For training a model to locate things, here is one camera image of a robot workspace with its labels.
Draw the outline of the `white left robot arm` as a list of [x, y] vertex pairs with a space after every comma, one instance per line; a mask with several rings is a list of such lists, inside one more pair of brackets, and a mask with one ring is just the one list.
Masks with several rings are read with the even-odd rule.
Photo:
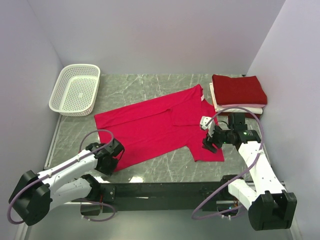
[[110, 203], [115, 199], [115, 188], [103, 187], [89, 171], [110, 176], [124, 152], [117, 139], [109, 143], [94, 142], [51, 169], [25, 172], [9, 198], [8, 221], [32, 226], [54, 208], [74, 200], [108, 207], [114, 213], [116, 210]]

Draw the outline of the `bright red t-shirt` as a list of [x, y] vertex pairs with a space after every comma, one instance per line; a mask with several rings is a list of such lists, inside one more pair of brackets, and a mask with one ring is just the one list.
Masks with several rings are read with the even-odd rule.
[[212, 153], [203, 148], [206, 132], [203, 116], [212, 117], [215, 109], [203, 97], [203, 88], [192, 88], [131, 104], [94, 116], [101, 143], [110, 134], [124, 146], [116, 171], [188, 147], [194, 161], [223, 162], [221, 150]]

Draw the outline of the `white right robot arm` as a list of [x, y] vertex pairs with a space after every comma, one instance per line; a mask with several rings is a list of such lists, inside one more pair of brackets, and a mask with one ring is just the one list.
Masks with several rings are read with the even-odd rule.
[[255, 188], [252, 189], [242, 174], [228, 176], [222, 185], [211, 193], [196, 209], [220, 193], [230, 200], [233, 197], [248, 211], [252, 228], [256, 231], [289, 229], [294, 220], [297, 198], [288, 192], [276, 177], [263, 150], [263, 134], [249, 130], [242, 112], [228, 116], [228, 129], [215, 124], [213, 118], [202, 116], [200, 127], [207, 132], [202, 144], [206, 150], [216, 153], [224, 144], [233, 145], [250, 173]]

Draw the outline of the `white plastic basket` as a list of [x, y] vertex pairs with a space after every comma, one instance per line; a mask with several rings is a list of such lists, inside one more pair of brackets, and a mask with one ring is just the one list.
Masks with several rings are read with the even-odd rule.
[[100, 75], [100, 68], [94, 64], [67, 65], [56, 80], [49, 108], [67, 117], [89, 115], [94, 109]]

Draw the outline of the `pink white folded t-shirt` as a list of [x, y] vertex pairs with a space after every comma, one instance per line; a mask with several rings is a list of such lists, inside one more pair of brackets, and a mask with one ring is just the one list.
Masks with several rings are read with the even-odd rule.
[[216, 101], [213, 83], [209, 83], [209, 89], [210, 89], [213, 107], [216, 112], [219, 112], [219, 111], [227, 108], [227, 110], [225, 110], [224, 113], [246, 113], [245, 110], [248, 110], [257, 116], [258, 115], [260, 116], [263, 113], [263, 109], [261, 107], [249, 107], [249, 106], [227, 106], [227, 107], [225, 107], [225, 106], [219, 105]]

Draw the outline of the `aluminium frame rail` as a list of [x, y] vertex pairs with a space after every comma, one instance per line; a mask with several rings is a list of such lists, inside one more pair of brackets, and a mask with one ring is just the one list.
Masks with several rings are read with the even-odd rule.
[[[83, 200], [85, 197], [95, 196], [100, 191], [101, 183], [94, 179], [79, 178], [76, 181], [61, 186], [58, 190], [50, 189], [48, 184], [36, 184], [31, 190], [27, 190], [28, 199], [33, 204], [46, 204], [50, 208], [55, 208], [64, 203]], [[206, 199], [214, 201], [231, 201], [238, 199], [244, 204], [251, 204], [258, 196], [267, 193], [282, 194], [286, 190], [282, 184], [269, 184], [268, 186], [258, 186], [252, 188], [243, 179], [236, 179], [223, 183], [218, 189], [210, 194]]]

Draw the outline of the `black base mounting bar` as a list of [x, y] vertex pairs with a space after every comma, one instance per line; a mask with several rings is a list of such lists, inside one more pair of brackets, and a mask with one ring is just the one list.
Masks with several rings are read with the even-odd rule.
[[194, 210], [222, 181], [164, 183], [102, 183], [85, 200], [105, 203], [116, 211]]

